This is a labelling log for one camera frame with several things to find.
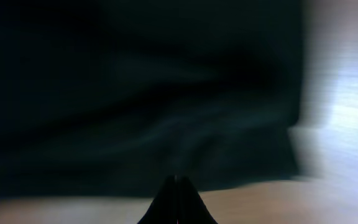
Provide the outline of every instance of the wooden floor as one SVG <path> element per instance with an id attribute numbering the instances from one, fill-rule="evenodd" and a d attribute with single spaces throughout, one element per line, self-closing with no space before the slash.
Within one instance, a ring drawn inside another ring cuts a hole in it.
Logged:
<path id="1" fill-rule="evenodd" d="M 358 224 L 358 0 L 307 5 L 304 117 L 290 130 L 308 177 L 202 193 L 219 224 Z M 150 200 L 0 204 L 0 224 L 137 223 Z"/>

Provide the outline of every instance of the floor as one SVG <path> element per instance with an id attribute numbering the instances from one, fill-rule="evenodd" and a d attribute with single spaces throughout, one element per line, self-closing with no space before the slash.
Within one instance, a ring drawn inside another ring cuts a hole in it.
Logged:
<path id="1" fill-rule="evenodd" d="M 303 119 L 290 130 L 307 177 L 206 192 L 218 223 L 358 224 L 358 0 L 307 5 Z M 150 200 L 73 199 L 0 205 L 5 223 L 136 223 Z"/>

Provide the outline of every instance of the light wooden surface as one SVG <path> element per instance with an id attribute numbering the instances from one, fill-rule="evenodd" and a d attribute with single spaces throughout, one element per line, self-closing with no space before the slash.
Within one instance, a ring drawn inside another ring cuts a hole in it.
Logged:
<path id="1" fill-rule="evenodd" d="M 358 224 L 358 0 L 307 5 L 304 117 L 290 130 L 309 174 L 202 193 L 220 224 Z M 0 224 L 137 223 L 150 200 L 56 198 L 0 204 Z"/>

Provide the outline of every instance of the black cloth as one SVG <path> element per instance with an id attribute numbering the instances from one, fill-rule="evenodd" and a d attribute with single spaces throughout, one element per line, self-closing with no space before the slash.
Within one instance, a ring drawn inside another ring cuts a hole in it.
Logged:
<path id="1" fill-rule="evenodd" d="M 299 173 L 299 0 L 0 1 L 0 198 Z"/>

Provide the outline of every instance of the black pointed object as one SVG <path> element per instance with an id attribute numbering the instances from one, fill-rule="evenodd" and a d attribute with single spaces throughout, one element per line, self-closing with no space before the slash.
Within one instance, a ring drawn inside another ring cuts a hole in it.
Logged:
<path id="1" fill-rule="evenodd" d="M 138 224 L 217 224 L 189 178 L 169 176 Z"/>

